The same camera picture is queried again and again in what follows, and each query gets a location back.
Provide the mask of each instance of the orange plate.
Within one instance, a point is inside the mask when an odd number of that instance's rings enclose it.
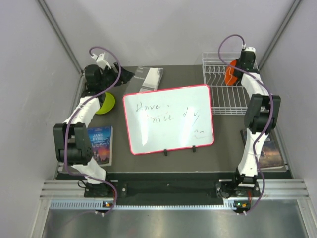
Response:
[[[233,62],[230,63],[232,66],[236,66],[237,60],[234,60]],[[227,86],[232,86],[238,79],[237,77],[233,76],[233,71],[234,69],[231,67],[227,67],[226,69],[226,75],[224,77],[224,83]]]

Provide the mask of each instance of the white wire rack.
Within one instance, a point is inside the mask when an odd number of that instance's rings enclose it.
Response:
[[[225,62],[239,58],[240,53],[221,53]],[[204,83],[211,88],[212,113],[214,115],[244,115],[249,103],[249,95],[241,84],[227,86],[224,83],[226,66],[217,52],[203,53]]]

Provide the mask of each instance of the white wall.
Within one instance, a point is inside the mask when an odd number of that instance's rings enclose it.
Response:
[[[305,180],[317,211],[317,1],[303,1],[262,70],[281,96],[278,127],[295,175]]]
[[[36,1],[1,1],[0,22],[0,236],[22,238],[55,172],[53,126],[79,75]]]
[[[201,64],[227,35],[257,48],[258,61],[293,0],[46,0],[82,68],[91,46],[124,66]],[[226,43],[240,50],[239,39]]]

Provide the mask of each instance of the red whiteboard frame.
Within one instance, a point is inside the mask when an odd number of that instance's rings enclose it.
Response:
[[[143,153],[134,153],[134,152],[132,151],[131,141],[130,141],[129,127],[128,127],[128,123],[127,123],[127,114],[126,114],[126,112],[125,112],[125,104],[124,104],[124,99],[125,99],[125,97],[131,96],[131,95],[136,95],[136,94],[157,93],[157,92],[163,92],[163,91],[179,90],[179,89],[184,89],[184,88],[194,88],[194,87],[202,87],[202,86],[207,87],[207,88],[208,88],[208,91],[209,91],[209,104],[210,104],[211,127],[212,127],[213,140],[212,140],[212,142],[211,142],[210,144],[198,145],[198,146],[196,146],[196,147],[202,147],[202,146],[212,145],[212,144],[214,143],[214,130],[213,130],[212,109],[211,109],[211,91],[210,91],[209,86],[207,86],[206,84],[200,84],[200,85],[193,85],[193,86],[187,86],[187,87],[161,89],[161,90],[149,91],[149,92],[142,92],[142,93],[129,93],[129,94],[124,95],[123,98],[122,98],[122,103],[123,103],[123,110],[124,110],[125,125],[126,125],[126,127],[127,127],[127,132],[128,132],[128,140],[129,140],[130,152],[131,152],[133,155],[144,155],[144,154],[151,154],[151,153],[163,152],[164,149],[163,149],[163,150],[157,150],[157,151],[143,152]],[[181,150],[181,149],[189,149],[189,148],[193,148],[193,147],[192,147],[192,146],[179,147],[179,148],[169,149],[168,151]]]

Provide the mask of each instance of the book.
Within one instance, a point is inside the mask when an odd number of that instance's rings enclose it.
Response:
[[[112,126],[88,128],[93,158],[100,166],[112,164]]]
[[[241,130],[243,144],[247,141],[247,130]],[[261,169],[279,169],[284,166],[284,160],[276,146],[275,140],[271,134],[266,138],[261,155],[259,158]]]

